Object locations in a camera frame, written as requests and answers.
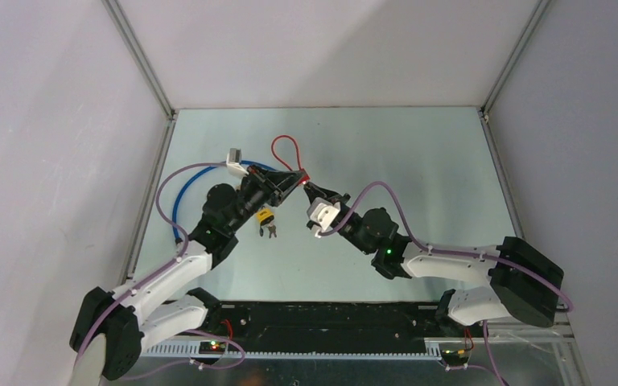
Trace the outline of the yellow black padlock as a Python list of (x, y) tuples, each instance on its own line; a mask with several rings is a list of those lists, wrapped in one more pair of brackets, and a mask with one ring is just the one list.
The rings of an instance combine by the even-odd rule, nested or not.
[(270, 208), (264, 207), (256, 213), (256, 219), (261, 227), (265, 227), (274, 222), (274, 212)]

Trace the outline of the red cable padlock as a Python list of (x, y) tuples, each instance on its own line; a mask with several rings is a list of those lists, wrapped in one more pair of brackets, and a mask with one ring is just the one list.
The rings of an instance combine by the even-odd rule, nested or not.
[(283, 167), (290, 171), (302, 173), (301, 186), (305, 186), (310, 181), (310, 176), (303, 165), (300, 146), (294, 137), (287, 134), (276, 136), (270, 143), (270, 151), (275, 160)]

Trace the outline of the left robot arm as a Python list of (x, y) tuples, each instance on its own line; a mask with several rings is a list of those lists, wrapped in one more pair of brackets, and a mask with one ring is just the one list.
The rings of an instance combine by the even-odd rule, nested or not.
[(237, 231), (264, 207), (278, 207), (308, 179), (307, 172), (227, 164), (238, 185), (219, 183), (205, 196), (195, 228), (185, 230), (154, 204), (181, 235), (174, 254), (142, 276), (113, 289), (97, 286), (82, 300), (69, 345), (76, 353), (70, 383), (98, 385), (118, 380), (141, 354), (175, 335), (216, 333), (222, 324), (218, 301), (201, 288), (168, 299), (186, 284), (213, 271), (236, 248)]

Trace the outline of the silver key pair front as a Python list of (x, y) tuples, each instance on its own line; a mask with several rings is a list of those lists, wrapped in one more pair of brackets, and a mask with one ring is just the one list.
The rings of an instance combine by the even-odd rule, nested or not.
[(273, 224), (262, 225), (259, 228), (259, 236), (267, 235), (269, 239), (277, 237), (277, 227)]

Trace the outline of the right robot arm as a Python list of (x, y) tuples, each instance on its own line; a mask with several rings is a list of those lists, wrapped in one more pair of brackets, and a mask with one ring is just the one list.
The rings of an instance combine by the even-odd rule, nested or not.
[[(436, 277), (472, 285), (448, 289), (439, 300), (436, 326), (456, 336), (478, 322), (512, 317), (527, 325), (550, 328), (565, 300), (563, 270), (531, 244), (507, 236), (499, 245), (462, 248), (420, 241), (406, 221), (395, 223), (383, 207), (365, 214), (349, 205), (349, 195), (308, 182), (308, 227), (317, 238), (339, 235), (365, 255), (388, 280)], [(400, 227), (406, 228), (400, 233)]]

